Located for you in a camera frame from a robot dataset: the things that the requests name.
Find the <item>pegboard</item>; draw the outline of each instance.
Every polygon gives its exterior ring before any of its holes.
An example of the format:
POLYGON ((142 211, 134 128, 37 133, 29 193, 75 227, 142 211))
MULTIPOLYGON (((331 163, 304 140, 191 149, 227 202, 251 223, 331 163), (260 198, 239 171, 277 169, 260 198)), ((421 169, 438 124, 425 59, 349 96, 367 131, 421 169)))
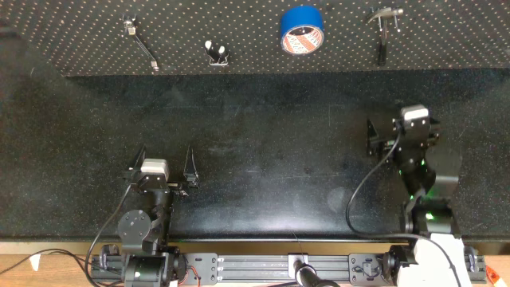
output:
POLYGON ((63 76, 152 74, 123 14, 162 66, 158 74, 302 73, 375 69, 510 67, 510 2, 504 0, 0 0, 0 17, 63 76), (320 10, 325 40, 314 53, 281 48, 280 19, 295 6, 320 10), (375 64, 371 7, 402 7, 389 28, 386 66, 375 64), (206 40, 226 45, 228 67, 210 67, 206 40))

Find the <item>blue tape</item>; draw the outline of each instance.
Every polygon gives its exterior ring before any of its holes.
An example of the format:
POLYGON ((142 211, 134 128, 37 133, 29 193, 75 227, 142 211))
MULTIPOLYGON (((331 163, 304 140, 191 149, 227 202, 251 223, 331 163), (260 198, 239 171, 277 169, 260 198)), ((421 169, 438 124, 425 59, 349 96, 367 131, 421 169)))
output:
POLYGON ((322 15, 318 11, 318 9, 312 6, 298 6, 296 8, 292 8, 287 11, 284 16, 281 18, 280 22, 280 36, 281 36, 281 45, 284 47, 284 39, 285 37, 295 29, 300 27, 312 27, 317 29, 322 34, 321 41, 316 48, 319 48, 324 41, 324 24, 322 21, 322 15))

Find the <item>black handle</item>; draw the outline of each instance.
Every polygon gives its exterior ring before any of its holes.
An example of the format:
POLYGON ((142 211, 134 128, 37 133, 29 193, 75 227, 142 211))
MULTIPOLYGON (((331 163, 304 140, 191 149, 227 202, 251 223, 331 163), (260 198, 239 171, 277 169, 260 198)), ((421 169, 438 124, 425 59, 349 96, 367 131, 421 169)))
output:
POLYGON ((379 56, 377 58, 377 65, 384 66, 386 64, 386 48, 387 43, 379 43, 379 56))

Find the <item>wooden surface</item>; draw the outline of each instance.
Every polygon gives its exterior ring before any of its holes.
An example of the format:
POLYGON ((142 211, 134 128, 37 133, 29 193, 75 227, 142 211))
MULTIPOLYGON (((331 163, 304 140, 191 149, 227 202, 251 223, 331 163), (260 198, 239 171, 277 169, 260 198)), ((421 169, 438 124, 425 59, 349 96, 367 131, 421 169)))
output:
MULTIPOLYGON (((38 250, 47 248, 62 248, 72 251, 76 254, 84 254, 89 247, 89 243, 0 243, 0 270, 15 264, 38 250)), ((195 243, 179 244, 183 252, 211 252, 215 250, 220 254, 286 254, 290 252, 300 252, 297 243, 250 243, 250 242, 231 242, 223 243, 195 243)), ((349 254, 356 252, 378 253, 385 252, 388 249, 386 244, 350 244, 350 243, 302 243, 305 253, 309 254, 349 254)), ((486 263, 493 267, 496 272, 510 283, 510 256, 486 256, 486 263)), ((89 286, 85 275, 77 263, 69 256, 65 255, 42 255, 39 270, 33 271, 29 261, 11 271, 0 275, 0 286, 89 286)), ((264 284, 216 284, 215 287, 222 286, 270 286, 264 284)))

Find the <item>tape roll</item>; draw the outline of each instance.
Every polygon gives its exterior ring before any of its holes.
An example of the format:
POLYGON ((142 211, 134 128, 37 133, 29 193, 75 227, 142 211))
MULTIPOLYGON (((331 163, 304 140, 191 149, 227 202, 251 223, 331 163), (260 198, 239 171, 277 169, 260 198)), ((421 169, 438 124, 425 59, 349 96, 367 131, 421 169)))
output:
POLYGON ((324 42, 320 12, 311 6, 292 8, 281 18, 281 47, 292 55, 306 55, 324 42))

